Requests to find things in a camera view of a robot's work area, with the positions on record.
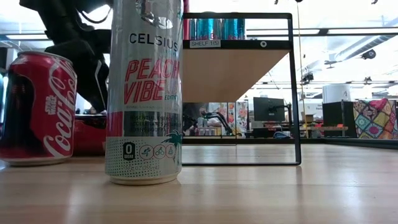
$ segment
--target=shelf label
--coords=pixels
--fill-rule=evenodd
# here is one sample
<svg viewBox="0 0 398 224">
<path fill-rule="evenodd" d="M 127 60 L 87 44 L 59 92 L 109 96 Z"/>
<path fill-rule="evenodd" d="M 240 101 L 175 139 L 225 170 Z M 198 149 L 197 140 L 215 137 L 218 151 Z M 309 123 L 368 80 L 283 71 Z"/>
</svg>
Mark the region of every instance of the shelf label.
<svg viewBox="0 0 398 224">
<path fill-rule="evenodd" d="M 189 43 L 190 48 L 210 48 L 221 47 L 220 40 L 191 40 Z"/>
</svg>

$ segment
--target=black frame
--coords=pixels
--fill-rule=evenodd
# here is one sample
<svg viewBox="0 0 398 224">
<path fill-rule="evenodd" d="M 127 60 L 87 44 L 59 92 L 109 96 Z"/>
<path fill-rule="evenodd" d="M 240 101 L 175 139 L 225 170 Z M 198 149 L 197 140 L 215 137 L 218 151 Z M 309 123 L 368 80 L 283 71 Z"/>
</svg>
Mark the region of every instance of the black frame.
<svg viewBox="0 0 398 224">
<path fill-rule="evenodd" d="M 294 143 L 295 145 L 295 162 L 256 162 L 256 163 L 184 163 L 185 166 L 298 166 L 302 163 L 301 155 L 301 139 L 300 139 L 300 126 L 299 126 L 299 103 L 297 98 L 297 81 L 296 81 L 296 70 L 294 60 L 294 39 L 293 39 L 293 18 L 291 13 L 215 13 L 215 12 L 203 12 L 203 13 L 184 13 L 184 19 L 286 19 L 288 29 L 288 40 L 267 40 L 266 47 L 261 47 L 260 43 L 265 40 L 220 40 L 221 49 L 258 49 L 258 50 L 289 50 L 289 62 L 290 62 L 290 81 L 292 86 L 292 106 L 293 106 L 293 136 L 294 139 L 288 139 L 290 141 L 276 140 L 274 143 L 286 144 L 286 142 Z M 183 41 L 183 48 L 190 49 L 190 41 Z M 189 140 L 200 141 L 204 143 L 204 139 L 185 139 L 184 142 Z M 220 140 L 224 144 L 238 144 L 242 140 L 249 139 L 211 139 Z M 253 139 L 252 142 L 261 142 L 257 139 Z"/>
</svg>

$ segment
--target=blue can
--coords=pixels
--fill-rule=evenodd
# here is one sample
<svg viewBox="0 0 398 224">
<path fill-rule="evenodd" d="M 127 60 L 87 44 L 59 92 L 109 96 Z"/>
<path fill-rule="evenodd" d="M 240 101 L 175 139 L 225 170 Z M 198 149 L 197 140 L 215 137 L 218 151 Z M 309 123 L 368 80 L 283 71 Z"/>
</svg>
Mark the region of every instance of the blue can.
<svg viewBox="0 0 398 224">
<path fill-rule="evenodd" d="M 221 26 L 221 19 L 197 19 L 197 40 L 221 39 Z"/>
<path fill-rule="evenodd" d="M 197 20 L 189 19 L 189 39 L 196 40 L 197 39 Z"/>
<path fill-rule="evenodd" d="M 223 40 L 246 39 L 244 19 L 224 19 L 222 38 Z"/>
</svg>

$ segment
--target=coca-cola logo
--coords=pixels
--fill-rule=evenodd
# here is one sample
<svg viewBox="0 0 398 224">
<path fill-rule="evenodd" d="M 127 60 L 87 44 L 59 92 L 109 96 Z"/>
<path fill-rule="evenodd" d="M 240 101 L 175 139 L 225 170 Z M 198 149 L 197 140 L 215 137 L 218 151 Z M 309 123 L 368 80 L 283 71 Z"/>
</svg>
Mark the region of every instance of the coca-cola logo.
<svg viewBox="0 0 398 224">
<path fill-rule="evenodd" d="M 46 104 L 46 112 L 57 116 L 59 121 L 56 122 L 55 127 L 58 133 L 53 136 L 46 134 L 43 142 L 48 152 L 54 157 L 62 157 L 61 150 L 66 153 L 70 151 L 71 144 L 73 144 L 70 139 L 73 132 L 73 115 L 75 113 L 76 74 L 70 63 L 59 58 L 53 58 L 53 61 L 54 64 L 49 70 L 49 87 L 54 93 L 54 96 L 50 97 L 50 103 L 53 103 L 55 110 L 48 110 Z M 68 75 L 66 82 L 54 76 L 54 72 L 58 69 Z"/>
</svg>

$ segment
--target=colorful quilt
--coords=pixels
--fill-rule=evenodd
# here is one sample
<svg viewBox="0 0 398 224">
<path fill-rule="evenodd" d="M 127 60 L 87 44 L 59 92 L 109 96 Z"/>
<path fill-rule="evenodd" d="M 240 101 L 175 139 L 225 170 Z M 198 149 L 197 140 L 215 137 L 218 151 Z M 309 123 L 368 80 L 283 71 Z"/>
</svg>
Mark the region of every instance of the colorful quilt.
<svg viewBox="0 0 398 224">
<path fill-rule="evenodd" d="M 354 102 L 356 133 L 362 139 L 398 139 L 396 102 L 387 99 Z"/>
</svg>

